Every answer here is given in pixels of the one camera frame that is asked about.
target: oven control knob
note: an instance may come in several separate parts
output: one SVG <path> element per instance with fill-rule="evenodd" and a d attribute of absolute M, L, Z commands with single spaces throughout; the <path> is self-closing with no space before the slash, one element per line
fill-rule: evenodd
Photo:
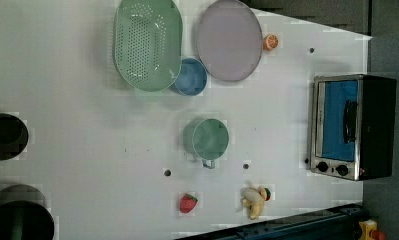
<path fill-rule="evenodd" d="M 325 163 L 325 162 L 320 162 L 317 165 L 317 168 L 318 168 L 318 170 L 320 170 L 320 172 L 326 172 L 327 169 L 329 169 L 329 165 L 327 165 L 327 163 Z"/>
<path fill-rule="evenodd" d="M 345 165 L 340 165 L 339 167 L 336 168 L 336 171 L 339 173 L 340 176 L 344 177 L 348 175 L 348 167 Z"/>

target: black pot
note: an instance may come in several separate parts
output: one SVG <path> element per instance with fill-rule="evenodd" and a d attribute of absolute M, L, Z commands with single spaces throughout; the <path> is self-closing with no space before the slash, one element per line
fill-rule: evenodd
<path fill-rule="evenodd" d="M 0 191 L 0 240 L 52 240 L 55 224 L 36 188 L 15 185 Z"/>
<path fill-rule="evenodd" d="M 17 117 L 0 113 L 0 161 L 9 160 L 24 151 L 28 129 Z"/>

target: white tabletop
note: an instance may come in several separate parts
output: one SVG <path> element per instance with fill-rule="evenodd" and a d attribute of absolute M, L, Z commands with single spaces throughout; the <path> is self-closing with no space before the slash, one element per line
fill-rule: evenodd
<path fill-rule="evenodd" d="M 197 57 L 194 28 L 212 2 L 176 2 L 183 57 Z M 19 160 L 0 162 L 0 189 L 38 187 L 57 223 L 55 239 L 173 239 L 248 224 L 240 203 L 248 182 L 272 191 L 257 221 L 362 200 L 362 183 L 313 174 L 303 160 L 314 76 L 365 73 L 367 37 L 255 11 L 263 34 L 276 34 L 280 46 L 251 77 L 233 84 L 209 76 L 197 97 L 148 96 L 113 65 L 117 5 L 0 0 L 0 112 L 18 115 L 31 134 Z M 180 133 L 195 117 L 229 128 L 214 170 L 182 147 Z M 188 216 L 177 206 L 185 192 L 199 198 Z"/>

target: green colander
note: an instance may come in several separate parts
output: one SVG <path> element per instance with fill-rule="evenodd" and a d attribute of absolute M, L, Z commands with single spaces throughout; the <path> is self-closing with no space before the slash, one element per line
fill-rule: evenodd
<path fill-rule="evenodd" d="M 157 92 L 181 69 L 183 22 L 172 0 L 122 0 L 115 17 L 114 60 L 133 87 Z"/>

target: blue bowl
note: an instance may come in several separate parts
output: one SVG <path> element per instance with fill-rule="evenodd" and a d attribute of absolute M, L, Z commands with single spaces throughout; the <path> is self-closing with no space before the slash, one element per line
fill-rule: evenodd
<path fill-rule="evenodd" d="M 208 75 L 203 64 L 194 58 L 186 58 L 173 89 L 182 95 L 196 96 L 205 89 L 207 81 Z"/>

